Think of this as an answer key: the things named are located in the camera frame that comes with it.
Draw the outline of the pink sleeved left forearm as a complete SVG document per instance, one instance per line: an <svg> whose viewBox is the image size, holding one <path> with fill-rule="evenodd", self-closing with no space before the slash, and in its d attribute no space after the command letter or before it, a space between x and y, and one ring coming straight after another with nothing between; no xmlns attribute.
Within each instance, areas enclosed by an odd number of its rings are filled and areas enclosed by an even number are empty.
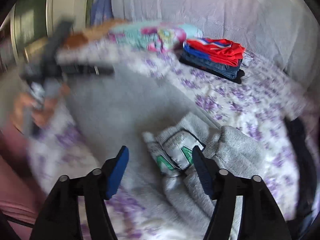
<svg viewBox="0 0 320 240"><path fill-rule="evenodd" d="M26 137L12 124L1 130L1 211L12 218L9 224L20 239L29 239L31 228L46 195L31 174Z"/></svg>

